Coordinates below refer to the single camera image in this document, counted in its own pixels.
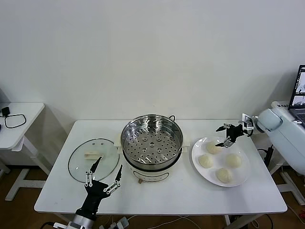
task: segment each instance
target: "white desk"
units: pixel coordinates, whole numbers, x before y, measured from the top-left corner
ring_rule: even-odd
[[[8,150],[12,151],[20,151],[22,146],[25,145],[29,150],[29,157],[36,162],[36,164],[46,173],[50,173],[51,165],[47,162],[47,160],[39,154],[35,146],[26,138],[24,135],[32,123],[35,121],[37,116],[44,108],[43,103],[9,103],[9,104],[0,104],[1,108],[8,106],[10,109],[11,115],[24,114],[26,117],[26,123],[22,126],[8,129],[5,127],[4,118],[0,118],[0,150]],[[9,173],[10,170],[0,161],[0,176],[3,173]],[[42,187],[44,181],[29,181],[23,180],[27,173],[28,169],[23,169],[16,179],[16,182],[12,186],[8,195],[6,196],[6,200],[13,200],[16,195],[18,189],[20,187]]]
[[[84,184],[74,180],[68,172],[68,160],[74,149],[93,138],[115,141],[128,121],[75,122],[35,204],[38,212],[72,214],[81,207],[86,197]],[[285,212],[287,206],[273,179],[259,156],[251,138],[238,138],[238,144],[251,163],[251,175],[240,186],[225,188],[205,180],[190,161],[193,144],[209,135],[224,137],[215,130],[228,120],[177,120],[190,142],[188,153],[183,153],[168,179],[158,183],[138,183],[129,171],[127,162],[120,161],[103,182],[114,181],[123,164],[122,186],[111,197],[102,200],[98,214],[119,215],[231,215]],[[258,217],[242,219],[242,224]]]

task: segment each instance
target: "steamed bun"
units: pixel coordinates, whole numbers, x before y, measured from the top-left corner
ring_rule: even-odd
[[[231,172],[226,168],[221,168],[216,171],[216,177],[223,183],[227,184],[232,181]]]
[[[225,161],[232,168],[238,168],[242,165],[242,159],[236,154],[228,154]]]
[[[208,155],[202,155],[198,158],[199,164],[204,168],[211,168],[213,166],[213,160]]]
[[[208,142],[206,144],[206,150],[210,153],[210,154],[218,154],[220,153],[223,148],[222,147],[218,147],[218,146],[215,146],[216,144],[218,144],[218,142],[216,141],[211,141],[211,142]]]

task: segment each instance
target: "floor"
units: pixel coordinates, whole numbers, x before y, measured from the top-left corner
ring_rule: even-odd
[[[39,229],[40,226],[46,221],[56,221],[59,223],[65,223],[63,220],[53,214],[42,214],[35,212],[34,204],[39,196],[41,189],[39,188],[21,188],[15,199],[12,202],[5,201],[4,198],[8,193],[10,187],[13,185],[15,179],[20,173],[21,169],[13,169],[8,175],[4,175],[0,181],[0,222],[1,228],[6,229]],[[300,177],[297,177],[294,171],[287,170],[291,178],[299,187],[302,194],[305,196],[305,187]],[[43,180],[47,176],[40,169],[31,169],[27,179]],[[275,173],[273,178],[277,184],[284,183],[279,173]],[[283,193],[283,198],[288,205],[290,205],[297,213],[301,213],[301,210],[305,210],[305,206],[298,205],[294,196],[291,193]],[[117,221],[122,216],[113,216],[113,221]],[[297,217],[288,210],[282,214],[270,214],[274,222],[275,229],[305,229]],[[159,224],[175,220],[178,217],[174,216],[136,216],[130,220],[129,229],[147,229],[149,227],[155,227]],[[193,216],[189,217],[197,223],[202,229],[222,229],[225,226],[224,218],[222,216]],[[264,215],[258,220],[261,229],[270,229],[270,219]],[[95,223],[94,229],[98,229],[99,225],[107,225],[108,227],[112,223],[111,216],[99,216]],[[171,224],[166,224],[161,229],[195,229],[194,224],[186,219],[180,219]],[[251,224],[248,225],[249,229],[255,229]]]

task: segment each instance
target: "glass lid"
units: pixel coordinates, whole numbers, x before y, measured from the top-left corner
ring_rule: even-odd
[[[114,143],[104,138],[89,140],[77,147],[68,162],[70,175],[85,183],[86,172],[88,172],[99,157],[102,157],[94,173],[95,180],[107,177],[119,162],[119,154]]]

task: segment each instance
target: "laptop screen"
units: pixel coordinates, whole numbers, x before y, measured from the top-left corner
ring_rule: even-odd
[[[300,65],[289,108],[305,107],[305,65]]]

